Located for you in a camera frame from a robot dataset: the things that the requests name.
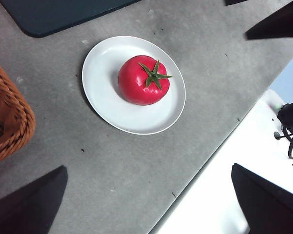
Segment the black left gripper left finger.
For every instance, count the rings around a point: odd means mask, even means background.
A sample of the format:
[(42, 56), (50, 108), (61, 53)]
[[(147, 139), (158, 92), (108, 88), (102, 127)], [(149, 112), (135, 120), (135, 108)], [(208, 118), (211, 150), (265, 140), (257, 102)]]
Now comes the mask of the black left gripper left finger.
[(0, 234), (47, 234), (68, 181), (60, 166), (0, 199)]

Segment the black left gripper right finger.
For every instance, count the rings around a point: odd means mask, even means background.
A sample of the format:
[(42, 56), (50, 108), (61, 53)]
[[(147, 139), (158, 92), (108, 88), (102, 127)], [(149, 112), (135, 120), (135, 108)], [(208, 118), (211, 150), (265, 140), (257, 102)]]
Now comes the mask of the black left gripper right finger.
[(235, 163), (231, 179), (251, 234), (293, 234), (293, 194)]

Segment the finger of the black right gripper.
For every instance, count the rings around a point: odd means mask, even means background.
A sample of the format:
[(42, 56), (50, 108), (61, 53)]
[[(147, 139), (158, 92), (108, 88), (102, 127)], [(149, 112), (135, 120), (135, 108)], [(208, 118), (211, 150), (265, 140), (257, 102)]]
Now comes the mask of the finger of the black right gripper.
[(245, 36), (247, 39), (293, 38), (293, 1), (254, 25)]
[(245, 2), (247, 0), (224, 0), (225, 6), (234, 5), (238, 3)]

